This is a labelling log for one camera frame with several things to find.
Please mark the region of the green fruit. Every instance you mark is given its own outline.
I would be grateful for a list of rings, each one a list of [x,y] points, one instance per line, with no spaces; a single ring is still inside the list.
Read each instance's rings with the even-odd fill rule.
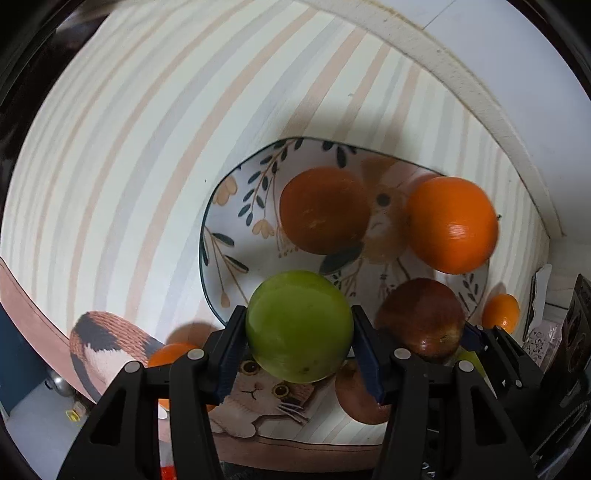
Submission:
[[[338,371],[349,354],[353,314],[329,280],[293,270],[256,288],[245,332],[250,354],[263,370],[290,383],[314,383]]]
[[[459,347],[452,357],[451,366],[457,367],[463,372],[477,372],[483,379],[487,378],[486,371],[483,364],[474,351],[468,351],[463,347]]]

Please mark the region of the dark red apple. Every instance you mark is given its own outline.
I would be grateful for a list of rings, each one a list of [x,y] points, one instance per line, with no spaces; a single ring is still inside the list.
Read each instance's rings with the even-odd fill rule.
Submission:
[[[374,326],[415,354],[443,359],[458,349],[465,319],[461,303],[447,285],[416,278],[388,295]]]

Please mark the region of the brownish red apple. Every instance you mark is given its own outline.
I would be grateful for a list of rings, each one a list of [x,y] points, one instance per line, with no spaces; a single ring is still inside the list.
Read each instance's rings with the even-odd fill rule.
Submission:
[[[355,360],[348,360],[335,376],[335,395],[339,405],[354,420],[379,425],[390,418],[391,406],[381,405],[370,395]]]

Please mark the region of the small tangerine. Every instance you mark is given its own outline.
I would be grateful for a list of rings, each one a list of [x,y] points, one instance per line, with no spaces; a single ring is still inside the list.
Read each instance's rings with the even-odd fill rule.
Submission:
[[[172,364],[174,361],[176,361],[178,358],[180,358],[182,355],[188,353],[190,350],[192,349],[196,349],[196,348],[200,348],[197,345],[192,345],[189,343],[170,343],[167,345],[164,345],[162,348],[160,348],[159,350],[157,350],[155,353],[153,353],[150,358],[147,361],[147,367],[148,368],[153,368],[153,367],[160,367],[163,365],[169,365]],[[162,412],[168,412],[169,410],[169,400],[167,399],[158,399],[158,404],[159,404],[159,409]],[[216,408],[214,405],[207,405],[206,409],[207,412],[211,412],[211,410],[213,410],[214,408]]]

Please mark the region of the large orange on plate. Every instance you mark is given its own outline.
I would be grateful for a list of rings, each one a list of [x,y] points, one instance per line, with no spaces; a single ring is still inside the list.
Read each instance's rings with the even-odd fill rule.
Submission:
[[[405,206],[408,243],[431,268],[469,273],[492,256],[499,238],[495,208],[477,184],[437,177],[420,184]]]

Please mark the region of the small dark orange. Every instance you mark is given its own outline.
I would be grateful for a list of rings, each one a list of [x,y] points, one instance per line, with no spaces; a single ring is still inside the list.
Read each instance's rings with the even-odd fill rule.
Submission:
[[[367,189],[348,170],[308,169],[281,191],[280,223],[287,238],[308,253],[348,250],[363,240],[369,227]]]

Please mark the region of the floral ceramic plate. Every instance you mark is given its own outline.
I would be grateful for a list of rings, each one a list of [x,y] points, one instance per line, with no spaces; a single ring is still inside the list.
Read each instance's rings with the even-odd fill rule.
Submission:
[[[280,195],[298,174],[318,167],[351,172],[365,186],[372,217],[362,246],[337,255],[315,255],[294,245],[280,221]],[[276,140],[232,168],[204,210],[199,269],[204,298],[221,323],[249,302],[260,283],[277,273],[322,274],[375,317],[401,283],[432,278],[447,285],[472,317],[485,296],[489,266],[461,275],[432,269],[403,242],[408,195],[437,172],[362,147],[312,137]]]

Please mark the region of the striped cat table mat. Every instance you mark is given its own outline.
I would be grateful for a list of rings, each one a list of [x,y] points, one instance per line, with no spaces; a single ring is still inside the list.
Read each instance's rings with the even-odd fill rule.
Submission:
[[[199,269],[228,172],[287,137],[345,143],[479,185],[499,239],[483,301],[529,299],[550,239],[525,149],[446,49],[370,1],[127,2],[43,101],[8,190],[1,298],[21,332],[98,399],[142,336],[221,327]]]

